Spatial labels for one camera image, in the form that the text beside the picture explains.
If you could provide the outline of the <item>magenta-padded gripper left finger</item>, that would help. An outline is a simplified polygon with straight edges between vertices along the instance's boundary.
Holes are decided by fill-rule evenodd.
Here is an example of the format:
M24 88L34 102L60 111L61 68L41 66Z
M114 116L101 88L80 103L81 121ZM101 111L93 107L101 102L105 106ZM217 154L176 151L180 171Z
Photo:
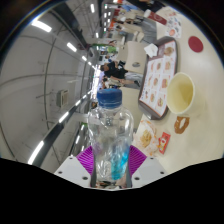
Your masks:
M81 187L94 187L96 173L92 147L87 147L77 156L68 156L55 171L55 175Z

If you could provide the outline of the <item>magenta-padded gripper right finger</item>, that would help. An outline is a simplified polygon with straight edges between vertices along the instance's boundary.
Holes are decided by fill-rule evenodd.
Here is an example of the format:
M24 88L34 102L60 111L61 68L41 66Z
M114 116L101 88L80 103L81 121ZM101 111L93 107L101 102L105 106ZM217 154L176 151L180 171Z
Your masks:
M155 157L147 157L136 147L130 147L126 173L128 188L140 188L165 176L165 169Z

